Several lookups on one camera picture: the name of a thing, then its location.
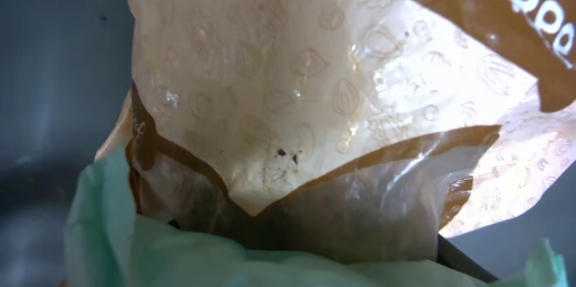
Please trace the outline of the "teal wipes packet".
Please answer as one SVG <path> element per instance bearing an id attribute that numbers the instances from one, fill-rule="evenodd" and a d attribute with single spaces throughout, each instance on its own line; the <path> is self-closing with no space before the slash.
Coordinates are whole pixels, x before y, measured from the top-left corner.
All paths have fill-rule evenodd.
<path id="1" fill-rule="evenodd" d="M 433 261 L 343 265 L 303 252 L 256 251 L 140 216 L 123 150 L 77 179 L 64 237 L 70 286 L 481 286 Z"/>

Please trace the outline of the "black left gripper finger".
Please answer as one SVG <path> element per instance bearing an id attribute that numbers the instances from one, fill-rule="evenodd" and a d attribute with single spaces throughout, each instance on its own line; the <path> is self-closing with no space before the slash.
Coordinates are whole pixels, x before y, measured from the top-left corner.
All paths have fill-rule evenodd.
<path id="1" fill-rule="evenodd" d="M 469 256 L 441 235 L 437 236 L 436 262 L 485 283 L 495 283 L 498 280 L 495 275 L 476 264 Z"/>

